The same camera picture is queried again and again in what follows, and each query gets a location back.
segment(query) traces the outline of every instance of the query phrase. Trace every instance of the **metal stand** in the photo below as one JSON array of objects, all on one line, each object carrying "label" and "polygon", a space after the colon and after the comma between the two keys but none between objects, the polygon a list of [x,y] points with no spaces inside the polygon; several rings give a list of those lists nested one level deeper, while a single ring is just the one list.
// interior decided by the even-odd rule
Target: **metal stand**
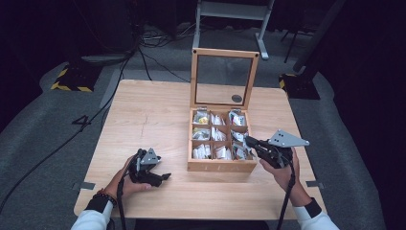
[{"label": "metal stand", "polygon": [[268,6],[250,6],[229,3],[205,2],[198,0],[196,9],[196,31],[193,38],[193,48],[199,47],[200,40],[200,16],[229,17],[239,19],[251,19],[262,21],[260,33],[255,33],[255,39],[259,46],[260,56],[262,59],[269,59],[263,35],[271,15],[274,0],[270,0]]}]

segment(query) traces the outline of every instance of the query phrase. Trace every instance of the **dark background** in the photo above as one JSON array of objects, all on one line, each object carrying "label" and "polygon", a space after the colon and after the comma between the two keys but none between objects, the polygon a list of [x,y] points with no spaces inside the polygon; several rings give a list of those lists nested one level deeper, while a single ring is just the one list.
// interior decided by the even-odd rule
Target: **dark background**
[{"label": "dark background", "polygon": [[[289,29],[286,21],[294,16],[294,6],[285,4],[297,1],[275,2],[269,31]],[[128,3],[136,9],[133,18],[128,18]],[[105,46],[122,51],[131,46],[144,21],[173,34],[179,23],[194,20],[195,11],[195,3],[187,0],[87,0],[76,5],[73,1],[8,0],[0,4],[0,131],[41,94],[38,83],[44,73],[67,61],[62,49],[66,40],[83,57],[109,53],[85,21]],[[157,14],[162,8],[166,11]],[[306,63],[319,66],[334,90],[340,116],[379,192],[388,229],[398,228],[397,207],[405,204],[399,189],[405,174],[405,12],[405,3],[399,1],[346,1]],[[221,23],[260,26],[238,20],[214,22]],[[318,55],[324,58],[316,63]]]}]

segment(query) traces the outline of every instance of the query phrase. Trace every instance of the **table top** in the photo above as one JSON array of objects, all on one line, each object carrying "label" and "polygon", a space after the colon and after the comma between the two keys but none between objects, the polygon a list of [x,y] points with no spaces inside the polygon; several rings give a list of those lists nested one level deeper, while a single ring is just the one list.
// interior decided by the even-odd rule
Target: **table top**
[{"label": "table top", "polygon": [[[189,83],[122,80],[106,118],[85,182],[75,206],[78,215],[92,195],[104,188],[126,159],[138,149],[154,148],[161,162],[153,173],[171,173],[159,188],[124,200],[127,218],[141,219],[278,219],[284,191],[257,164],[247,172],[188,172]],[[269,139],[281,128],[300,133],[284,91],[254,87],[248,108],[251,136]],[[315,180],[305,148],[297,147],[301,181]],[[324,211],[317,187],[305,188]],[[118,217],[118,210],[112,216]],[[285,219],[296,216],[289,204]]]}]

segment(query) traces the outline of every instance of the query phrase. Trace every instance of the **gray floor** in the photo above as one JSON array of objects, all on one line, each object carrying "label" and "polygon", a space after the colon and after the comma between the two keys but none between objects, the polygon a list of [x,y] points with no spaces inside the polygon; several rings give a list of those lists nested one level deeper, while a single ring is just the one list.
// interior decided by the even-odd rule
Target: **gray floor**
[{"label": "gray floor", "polygon": [[[256,51],[254,32],[257,31],[207,31],[201,36],[200,46]],[[279,74],[293,73],[292,66],[304,48],[295,46],[289,61],[283,63],[291,36],[280,43],[282,36],[278,32],[265,34],[270,58],[259,62],[255,86],[279,87]],[[306,45],[307,42],[307,37],[299,37],[297,44]],[[162,48],[142,49],[174,73],[187,77],[191,71],[191,48],[192,37],[189,36]],[[182,81],[150,58],[147,58],[147,65],[153,80]],[[120,65],[103,68],[93,93],[51,90],[63,67],[64,63],[61,63],[44,75],[40,83],[43,94],[0,134],[2,200],[27,171],[79,129],[79,126],[71,125],[72,121],[97,113],[111,93]],[[124,77],[147,80],[144,70],[137,53],[126,65]],[[377,190],[337,113],[331,87],[320,74],[314,83],[320,101],[289,101],[302,136],[311,143],[306,149],[313,170],[319,182],[326,186],[321,193],[328,213],[341,229],[385,229]],[[74,223],[73,209],[78,192],[72,190],[72,186],[85,177],[102,130],[102,114],[19,185],[1,213],[0,229],[68,229]],[[268,223],[270,229],[277,226],[276,221]],[[116,228],[121,228],[118,219]],[[299,225],[294,220],[287,220],[283,229],[299,229]]]}]

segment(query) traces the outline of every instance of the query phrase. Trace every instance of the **hand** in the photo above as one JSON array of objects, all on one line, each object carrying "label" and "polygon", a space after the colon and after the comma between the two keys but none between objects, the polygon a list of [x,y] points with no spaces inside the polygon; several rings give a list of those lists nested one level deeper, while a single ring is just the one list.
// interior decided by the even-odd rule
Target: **hand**
[{"label": "hand", "polygon": [[[113,177],[113,179],[110,181],[110,183],[105,187],[105,191],[110,193],[111,195],[116,196],[117,195],[117,186],[119,185],[120,179],[123,176],[123,173],[125,169],[127,168],[129,162],[132,160],[132,157],[129,157],[127,161],[124,164],[124,167],[120,169]],[[131,179],[129,178],[129,175],[126,175],[124,178],[124,186],[123,186],[123,198],[130,196],[134,193],[149,190],[151,188],[150,184],[146,183],[133,183]]]},{"label": "hand", "polygon": [[[292,148],[293,151],[293,168],[295,169],[295,185],[292,188],[292,191],[290,192],[290,202],[292,203],[293,206],[295,207],[300,207],[300,206],[305,206],[311,202],[310,196],[307,194],[305,191],[305,188],[303,187],[301,181],[299,180],[299,175],[300,175],[300,167],[299,167],[299,159],[298,155],[296,154],[296,151],[294,148]],[[269,165],[268,162],[265,160],[260,159],[259,161],[263,168],[272,173],[274,175],[275,181],[281,186],[283,190],[287,190],[287,186],[289,184],[290,176],[292,174],[292,170],[290,167],[285,167],[283,169],[275,169],[271,165]]]}]

